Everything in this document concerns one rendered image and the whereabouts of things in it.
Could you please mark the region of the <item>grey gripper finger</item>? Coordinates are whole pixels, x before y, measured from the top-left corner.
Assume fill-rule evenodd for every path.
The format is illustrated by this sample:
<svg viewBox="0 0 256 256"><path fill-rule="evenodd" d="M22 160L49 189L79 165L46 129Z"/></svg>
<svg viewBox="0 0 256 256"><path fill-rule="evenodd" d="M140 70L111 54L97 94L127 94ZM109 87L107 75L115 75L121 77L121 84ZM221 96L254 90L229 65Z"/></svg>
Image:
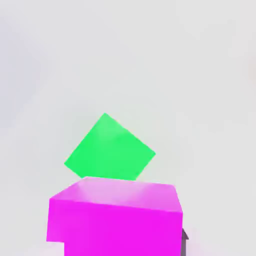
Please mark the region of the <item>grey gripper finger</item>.
<svg viewBox="0 0 256 256"><path fill-rule="evenodd" d="M187 241L189 237L184 229L182 229L182 238L181 238L181 255L180 256L187 256Z"/></svg>

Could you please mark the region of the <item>small magenta cube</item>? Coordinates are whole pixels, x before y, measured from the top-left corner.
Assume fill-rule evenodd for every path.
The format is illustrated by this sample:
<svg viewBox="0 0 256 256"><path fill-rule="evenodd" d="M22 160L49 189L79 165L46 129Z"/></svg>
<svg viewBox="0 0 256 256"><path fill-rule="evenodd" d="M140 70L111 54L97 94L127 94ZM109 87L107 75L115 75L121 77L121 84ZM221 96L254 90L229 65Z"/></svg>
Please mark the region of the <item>small magenta cube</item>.
<svg viewBox="0 0 256 256"><path fill-rule="evenodd" d="M49 200L49 242L64 256L181 256L183 210L171 184L86 177Z"/></svg>

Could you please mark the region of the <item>small green cube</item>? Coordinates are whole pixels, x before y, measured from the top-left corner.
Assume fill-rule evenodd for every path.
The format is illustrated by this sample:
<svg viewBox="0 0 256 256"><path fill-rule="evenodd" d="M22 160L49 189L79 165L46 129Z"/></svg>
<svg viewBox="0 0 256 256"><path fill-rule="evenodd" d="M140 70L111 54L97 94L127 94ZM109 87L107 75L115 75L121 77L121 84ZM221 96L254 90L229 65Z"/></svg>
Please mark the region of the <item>small green cube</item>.
<svg viewBox="0 0 256 256"><path fill-rule="evenodd" d="M134 181L156 153L104 113L64 162L80 178Z"/></svg>

